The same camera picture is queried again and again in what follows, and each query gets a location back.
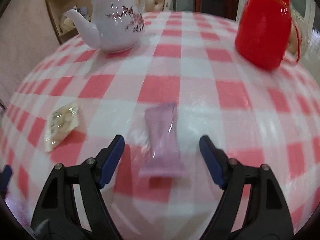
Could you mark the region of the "white nut snack packet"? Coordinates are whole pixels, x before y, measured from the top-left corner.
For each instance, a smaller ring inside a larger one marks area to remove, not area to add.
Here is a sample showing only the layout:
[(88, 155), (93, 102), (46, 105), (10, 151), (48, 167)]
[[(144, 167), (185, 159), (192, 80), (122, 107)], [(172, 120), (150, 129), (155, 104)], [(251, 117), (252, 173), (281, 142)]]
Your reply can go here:
[(79, 126), (79, 105), (70, 102), (48, 115), (45, 133), (44, 149), (52, 152), (66, 137)]

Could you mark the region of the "purple snack packet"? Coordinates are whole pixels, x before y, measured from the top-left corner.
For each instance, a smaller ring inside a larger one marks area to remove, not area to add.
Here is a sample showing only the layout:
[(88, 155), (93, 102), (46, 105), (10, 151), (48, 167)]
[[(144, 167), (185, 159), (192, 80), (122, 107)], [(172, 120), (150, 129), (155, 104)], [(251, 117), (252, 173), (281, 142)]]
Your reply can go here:
[(149, 178), (185, 178), (187, 169), (181, 160), (176, 134), (177, 105), (166, 103), (145, 111), (150, 154), (138, 175)]

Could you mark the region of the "red white checkered tablecloth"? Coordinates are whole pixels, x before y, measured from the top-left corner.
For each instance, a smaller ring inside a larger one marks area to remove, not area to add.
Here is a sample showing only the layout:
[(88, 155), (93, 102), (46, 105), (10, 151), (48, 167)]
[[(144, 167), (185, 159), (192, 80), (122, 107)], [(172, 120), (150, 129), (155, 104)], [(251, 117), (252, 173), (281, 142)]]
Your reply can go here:
[[(264, 72), (234, 49), (237, 24), (191, 12), (145, 14), (139, 44), (119, 54), (76, 36), (40, 61), (15, 89), (1, 124), (1, 164), (13, 176), (6, 198), (29, 225), (57, 163), (78, 165), (115, 135), (126, 149), (103, 190), (124, 239), (199, 239), (219, 203), (199, 152), (208, 135), (248, 166), (270, 165), (299, 230), (319, 204), (319, 87), (302, 66)], [(79, 126), (52, 152), (48, 115), (76, 101)], [(188, 176), (138, 175), (148, 157), (144, 112), (177, 104), (177, 139)]]

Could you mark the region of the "red plastic jug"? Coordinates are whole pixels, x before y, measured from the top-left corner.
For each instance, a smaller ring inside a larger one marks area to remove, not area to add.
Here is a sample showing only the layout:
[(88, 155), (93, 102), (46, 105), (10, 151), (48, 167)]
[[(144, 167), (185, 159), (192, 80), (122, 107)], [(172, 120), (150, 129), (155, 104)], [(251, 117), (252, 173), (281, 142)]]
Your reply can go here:
[[(285, 58), (291, 29), (296, 32), (297, 58)], [(236, 51), (256, 67), (273, 71), (282, 62), (295, 66), (300, 61), (299, 29), (292, 20), (290, 0), (247, 0), (235, 38)]]

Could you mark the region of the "wooden corner shelf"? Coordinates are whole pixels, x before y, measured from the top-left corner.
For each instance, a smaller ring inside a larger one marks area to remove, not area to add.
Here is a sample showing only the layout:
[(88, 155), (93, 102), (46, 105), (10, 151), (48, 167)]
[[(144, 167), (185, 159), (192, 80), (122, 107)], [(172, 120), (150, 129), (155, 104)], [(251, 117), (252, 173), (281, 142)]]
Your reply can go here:
[(91, 0), (45, 0), (45, 3), (59, 44), (78, 35), (73, 21), (64, 15), (66, 11), (74, 9), (86, 20), (91, 20), (93, 11)]

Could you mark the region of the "white floral teapot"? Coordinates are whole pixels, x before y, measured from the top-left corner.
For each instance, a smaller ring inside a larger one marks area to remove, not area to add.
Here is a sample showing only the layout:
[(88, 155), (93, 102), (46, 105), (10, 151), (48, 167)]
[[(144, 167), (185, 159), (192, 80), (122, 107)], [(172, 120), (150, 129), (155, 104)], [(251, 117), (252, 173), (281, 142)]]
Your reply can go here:
[(145, 0), (92, 0), (91, 4), (91, 21), (75, 9), (63, 13), (73, 21), (85, 44), (93, 49), (117, 53), (139, 42), (145, 29)]

